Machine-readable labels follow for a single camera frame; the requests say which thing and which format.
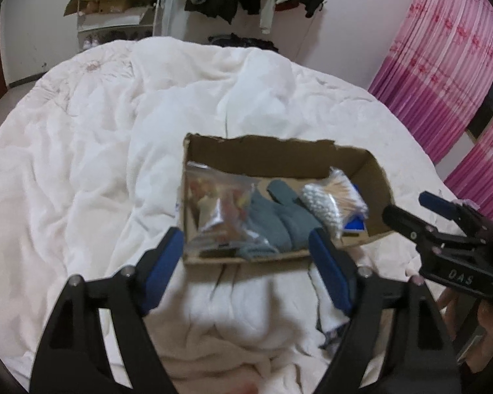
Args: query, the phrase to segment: screw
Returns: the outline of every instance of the screw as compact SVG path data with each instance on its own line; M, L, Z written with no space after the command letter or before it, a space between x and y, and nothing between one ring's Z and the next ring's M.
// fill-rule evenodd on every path
M135 274L135 267L133 265L126 265L120 270L120 273L125 277L133 277Z
M72 275L71 277L69 277L68 284L70 286L76 287L80 283L82 283L82 281L83 281L82 276L75 274L75 275Z
M373 270L370 267L358 267L358 274L363 278L369 278L373 275Z
M417 286L423 286L425 284L425 280L421 275L414 275L410 278L410 281L412 281L414 284Z

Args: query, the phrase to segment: pink curtain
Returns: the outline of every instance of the pink curtain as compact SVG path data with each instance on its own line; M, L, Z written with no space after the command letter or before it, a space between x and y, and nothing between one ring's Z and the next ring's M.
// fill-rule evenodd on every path
M493 220L493 119L445 184L458 198L473 200Z
M493 82L488 0L414 0L369 91L434 163L464 133Z

